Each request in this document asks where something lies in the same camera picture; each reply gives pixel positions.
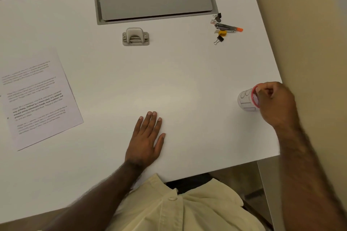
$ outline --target hand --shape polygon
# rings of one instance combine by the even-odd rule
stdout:
[[[159,118],[155,124],[157,113],[149,111],[143,123],[142,120],[142,116],[137,120],[128,150],[125,153],[125,162],[140,166],[144,170],[159,157],[164,144],[165,133],[159,136],[157,144],[154,146],[162,119]]]
[[[275,130],[300,127],[293,93],[280,82],[260,83],[255,88],[260,113]]]

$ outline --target beige wall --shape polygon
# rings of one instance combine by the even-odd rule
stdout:
[[[258,0],[281,77],[347,208],[347,35],[337,0]]]

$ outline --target white cup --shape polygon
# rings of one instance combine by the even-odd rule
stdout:
[[[241,109],[245,111],[257,111],[259,110],[258,106],[258,98],[255,95],[255,88],[257,85],[255,85],[253,88],[243,91],[239,94],[237,97],[237,102]]]

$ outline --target forearm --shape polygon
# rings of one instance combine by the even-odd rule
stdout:
[[[109,178],[87,192],[44,231],[101,231],[143,169],[125,162]]]
[[[303,130],[277,129],[276,133],[287,231],[347,230],[344,211]]]

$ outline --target beige shirt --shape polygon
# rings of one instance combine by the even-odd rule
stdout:
[[[227,185],[212,179],[177,195],[154,174],[118,207],[107,231],[265,231]]]

